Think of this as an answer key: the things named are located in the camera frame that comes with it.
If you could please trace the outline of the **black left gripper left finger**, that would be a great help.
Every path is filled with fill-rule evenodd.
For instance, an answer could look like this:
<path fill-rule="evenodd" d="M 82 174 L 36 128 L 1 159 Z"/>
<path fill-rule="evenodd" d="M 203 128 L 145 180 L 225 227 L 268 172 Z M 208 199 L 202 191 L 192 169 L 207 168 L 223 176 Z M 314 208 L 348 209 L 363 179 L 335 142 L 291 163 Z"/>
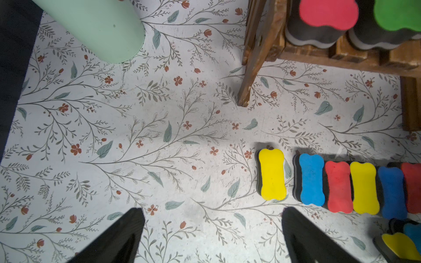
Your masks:
<path fill-rule="evenodd" d="M 69 262 L 133 263 L 144 226 L 143 210 L 132 208 Z"/>

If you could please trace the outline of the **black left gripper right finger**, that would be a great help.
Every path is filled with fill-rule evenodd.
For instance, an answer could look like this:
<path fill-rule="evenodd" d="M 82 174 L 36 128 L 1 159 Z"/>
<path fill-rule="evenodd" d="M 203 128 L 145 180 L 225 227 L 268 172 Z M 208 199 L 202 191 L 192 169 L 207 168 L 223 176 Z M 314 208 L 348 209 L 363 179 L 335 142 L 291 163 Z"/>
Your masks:
<path fill-rule="evenodd" d="M 282 230 L 293 263 L 357 263 L 296 208 L 284 209 Z"/>

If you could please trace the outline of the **blue eraser top shelf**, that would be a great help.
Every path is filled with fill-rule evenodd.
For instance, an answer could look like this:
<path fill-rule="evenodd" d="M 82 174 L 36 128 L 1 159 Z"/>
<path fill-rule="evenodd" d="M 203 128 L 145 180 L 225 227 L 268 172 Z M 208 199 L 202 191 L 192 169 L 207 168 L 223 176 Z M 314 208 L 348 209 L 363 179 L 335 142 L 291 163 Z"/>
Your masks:
<path fill-rule="evenodd" d="M 322 207 L 326 201 L 323 192 L 323 158 L 320 155 L 297 154 L 293 158 L 293 166 L 293 197 L 304 205 Z"/>
<path fill-rule="evenodd" d="M 397 167 L 380 167 L 378 169 L 378 177 L 383 193 L 382 216 L 388 220 L 405 220 L 408 211 L 406 208 L 402 170 Z"/>

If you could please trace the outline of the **blue eraser shelf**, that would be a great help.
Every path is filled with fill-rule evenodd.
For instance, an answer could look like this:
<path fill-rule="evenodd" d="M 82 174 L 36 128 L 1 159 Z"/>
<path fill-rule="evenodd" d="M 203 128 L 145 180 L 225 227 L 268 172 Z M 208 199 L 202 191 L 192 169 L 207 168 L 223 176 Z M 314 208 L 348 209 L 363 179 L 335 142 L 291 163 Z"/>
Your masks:
<path fill-rule="evenodd" d="M 382 216 L 388 220 L 405 220 L 408 211 L 406 208 L 402 170 L 397 167 L 380 167 L 378 169 L 378 177 L 383 193 Z"/>
<path fill-rule="evenodd" d="M 293 197 L 304 205 L 322 207 L 326 201 L 323 192 L 323 158 L 320 155 L 297 154 L 293 158 L 293 166 Z"/>
<path fill-rule="evenodd" d="M 403 233 L 411 239 L 417 251 L 421 252 L 421 224 L 411 219 L 389 221 L 391 233 Z"/>

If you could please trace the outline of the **red eraser top shelf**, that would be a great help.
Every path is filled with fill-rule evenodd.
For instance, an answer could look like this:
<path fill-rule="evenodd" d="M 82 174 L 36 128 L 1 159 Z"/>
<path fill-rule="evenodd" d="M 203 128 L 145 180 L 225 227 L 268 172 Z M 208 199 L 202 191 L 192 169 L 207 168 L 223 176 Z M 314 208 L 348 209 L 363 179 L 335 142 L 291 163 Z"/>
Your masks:
<path fill-rule="evenodd" d="M 411 214 L 421 213 L 421 165 L 402 163 L 401 170 L 404 174 L 407 210 Z"/>
<path fill-rule="evenodd" d="M 350 165 L 346 162 L 328 161 L 325 164 L 325 173 L 328 186 L 328 210 L 332 213 L 352 213 Z"/>

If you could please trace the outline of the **yellow eraser top shelf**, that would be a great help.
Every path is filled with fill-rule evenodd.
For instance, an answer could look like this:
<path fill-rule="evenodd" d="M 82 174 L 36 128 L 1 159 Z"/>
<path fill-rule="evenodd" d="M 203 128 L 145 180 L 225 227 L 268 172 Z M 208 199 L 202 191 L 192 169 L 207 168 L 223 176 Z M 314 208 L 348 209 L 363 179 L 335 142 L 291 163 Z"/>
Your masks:
<path fill-rule="evenodd" d="M 377 196 L 375 166 L 371 163 L 352 162 L 350 173 L 354 190 L 354 210 L 358 214 L 378 214 L 380 204 Z"/>
<path fill-rule="evenodd" d="M 282 201 L 287 196 L 284 153 L 279 149 L 262 149 L 257 153 L 257 191 L 266 201 Z"/>

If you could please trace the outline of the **yellow eraser shelf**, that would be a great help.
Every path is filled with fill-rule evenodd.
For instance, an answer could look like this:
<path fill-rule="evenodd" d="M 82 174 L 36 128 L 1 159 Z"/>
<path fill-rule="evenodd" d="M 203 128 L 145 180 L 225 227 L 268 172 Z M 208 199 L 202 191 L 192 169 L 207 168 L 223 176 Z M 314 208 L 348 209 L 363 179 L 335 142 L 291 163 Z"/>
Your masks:
<path fill-rule="evenodd" d="M 421 254 L 416 245 L 403 233 L 382 234 L 373 239 L 373 244 L 387 263 L 421 262 Z"/>
<path fill-rule="evenodd" d="M 284 153 L 279 149 L 262 149 L 257 153 L 257 191 L 266 201 L 282 201 L 287 196 Z"/>
<path fill-rule="evenodd" d="M 354 190 L 354 210 L 358 214 L 378 214 L 380 204 L 377 196 L 375 166 L 371 163 L 352 162 L 350 173 Z"/>

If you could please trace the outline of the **yellow eraser bottom shelf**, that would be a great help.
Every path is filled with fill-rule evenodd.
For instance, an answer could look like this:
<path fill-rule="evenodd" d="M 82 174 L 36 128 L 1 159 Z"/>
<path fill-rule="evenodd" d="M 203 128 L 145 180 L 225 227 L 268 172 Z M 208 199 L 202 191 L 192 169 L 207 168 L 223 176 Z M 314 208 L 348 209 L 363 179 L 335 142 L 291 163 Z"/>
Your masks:
<path fill-rule="evenodd" d="M 403 233 L 382 234 L 373 239 L 373 244 L 387 263 L 421 262 L 421 254 L 416 245 Z"/>

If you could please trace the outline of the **wooden two-tier shelf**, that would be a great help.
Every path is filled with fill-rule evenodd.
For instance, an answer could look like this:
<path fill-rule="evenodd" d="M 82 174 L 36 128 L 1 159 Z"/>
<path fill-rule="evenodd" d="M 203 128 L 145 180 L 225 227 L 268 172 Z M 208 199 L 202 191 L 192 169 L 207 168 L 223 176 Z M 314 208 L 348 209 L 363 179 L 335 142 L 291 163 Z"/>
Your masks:
<path fill-rule="evenodd" d="M 327 49 L 310 45 L 294 46 L 285 38 L 286 19 L 290 1 L 270 1 L 268 17 L 261 32 L 258 26 L 266 1 L 249 1 L 247 29 L 242 63 L 246 73 L 238 93 L 237 104 L 246 107 L 251 86 L 266 61 L 285 59 L 332 66 L 343 69 L 378 72 L 400 76 L 402 96 L 402 125 L 410 132 L 421 129 L 421 42 L 407 41 L 388 51 L 360 51 L 342 36 Z"/>

